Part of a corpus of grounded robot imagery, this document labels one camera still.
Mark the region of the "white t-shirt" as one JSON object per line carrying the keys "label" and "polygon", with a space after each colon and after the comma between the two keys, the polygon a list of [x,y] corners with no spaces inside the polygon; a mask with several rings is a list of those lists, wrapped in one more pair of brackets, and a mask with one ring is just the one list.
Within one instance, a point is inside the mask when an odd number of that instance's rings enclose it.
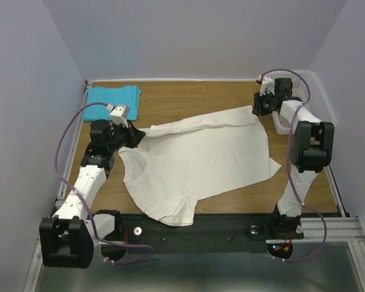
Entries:
{"label": "white t-shirt", "polygon": [[199,200],[265,181],[280,169],[251,106],[153,125],[137,148],[119,156],[135,205],[169,226],[190,226]]}

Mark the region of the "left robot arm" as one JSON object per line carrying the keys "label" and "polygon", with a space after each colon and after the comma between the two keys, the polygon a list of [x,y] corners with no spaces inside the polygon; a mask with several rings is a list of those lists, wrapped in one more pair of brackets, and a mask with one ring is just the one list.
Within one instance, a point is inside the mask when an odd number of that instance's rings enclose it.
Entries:
{"label": "left robot arm", "polygon": [[90,138],[81,160],[78,177],[62,206],[39,226],[43,264],[47,267],[87,268],[95,247],[105,237],[127,239],[120,212],[90,207],[108,179],[115,153],[123,147],[136,148],[146,136],[131,121],[116,125],[107,120],[90,124]]}

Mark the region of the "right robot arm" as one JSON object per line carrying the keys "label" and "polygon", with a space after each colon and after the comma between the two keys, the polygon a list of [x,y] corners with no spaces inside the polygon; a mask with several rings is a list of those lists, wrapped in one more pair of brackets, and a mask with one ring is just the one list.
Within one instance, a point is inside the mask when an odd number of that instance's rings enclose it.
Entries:
{"label": "right robot arm", "polygon": [[290,78],[259,76],[260,91],[254,95],[252,113],[267,116],[278,113],[290,124],[287,145],[288,182],[268,222],[269,233],[282,237],[302,231],[301,211],[306,208],[305,198],[317,175],[332,159],[335,126],[323,122],[293,96]]}

